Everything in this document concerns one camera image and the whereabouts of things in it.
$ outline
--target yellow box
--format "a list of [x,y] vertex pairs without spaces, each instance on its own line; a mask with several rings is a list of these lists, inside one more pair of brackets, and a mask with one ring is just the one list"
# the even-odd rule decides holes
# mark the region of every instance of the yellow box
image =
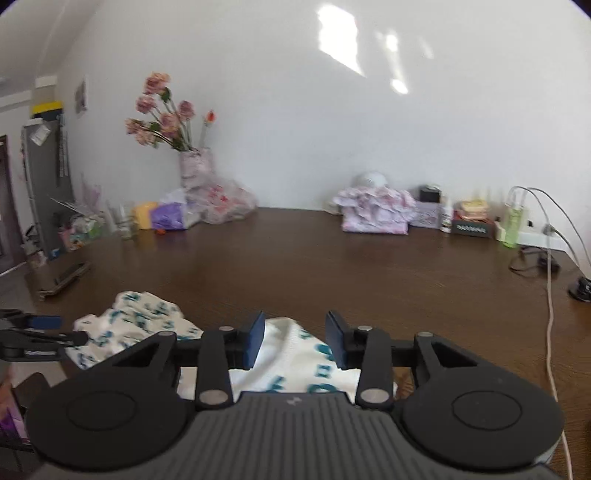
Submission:
[[135,219],[138,222],[140,230],[151,230],[152,220],[150,220],[150,212],[158,206],[158,202],[147,202],[138,205],[135,211]]

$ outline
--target refrigerator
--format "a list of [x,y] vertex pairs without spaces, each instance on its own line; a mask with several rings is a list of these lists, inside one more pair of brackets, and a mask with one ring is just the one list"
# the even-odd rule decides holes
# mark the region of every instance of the refrigerator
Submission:
[[23,127],[21,139],[27,190],[40,248],[52,259],[66,251],[60,227],[68,224],[74,214],[52,200],[74,201],[60,121]]

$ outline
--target artificial flower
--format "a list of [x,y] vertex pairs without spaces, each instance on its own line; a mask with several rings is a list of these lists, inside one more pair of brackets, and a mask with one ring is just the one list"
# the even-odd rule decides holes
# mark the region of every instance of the artificial flower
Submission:
[[142,95],[135,102],[135,109],[140,113],[149,113],[152,108],[156,107],[156,100],[150,95]]
[[178,105],[178,115],[180,116],[182,121],[189,120],[195,116],[195,110],[193,109],[193,104],[186,100],[183,100]]
[[212,124],[212,123],[214,123],[214,121],[216,121],[216,114],[215,114],[215,113],[213,113],[213,110],[210,110],[210,111],[207,113],[207,115],[205,116],[205,121],[206,121],[208,124]]
[[173,138],[177,135],[180,121],[174,113],[163,113],[160,115],[161,133],[165,137]]
[[133,135],[142,130],[144,123],[141,120],[136,120],[135,118],[128,118],[125,121],[125,127],[127,128],[127,134]]
[[168,73],[152,72],[152,75],[146,78],[144,93],[146,95],[161,95],[169,83],[170,75]]
[[141,130],[135,134],[135,139],[140,145],[152,145],[156,140],[156,136],[149,130]]

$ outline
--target plastic bag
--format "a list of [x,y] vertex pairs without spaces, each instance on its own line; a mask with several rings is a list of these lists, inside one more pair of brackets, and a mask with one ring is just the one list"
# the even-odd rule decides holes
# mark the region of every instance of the plastic bag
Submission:
[[187,203],[199,208],[202,221],[219,224],[241,220],[256,209],[255,196],[234,180],[213,177],[201,188],[187,192]]
[[150,212],[154,230],[185,230],[182,203],[165,203]]

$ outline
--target metal pivot screw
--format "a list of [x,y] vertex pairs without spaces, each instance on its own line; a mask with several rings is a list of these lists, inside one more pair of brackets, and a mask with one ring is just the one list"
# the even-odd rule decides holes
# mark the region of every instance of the metal pivot screw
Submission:
[[390,394],[381,388],[368,388],[361,392],[361,400],[367,403],[384,403],[389,398]]
[[199,394],[199,401],[205,405],[221,405],[228,401],[228,394],[223,390],[206,390]]

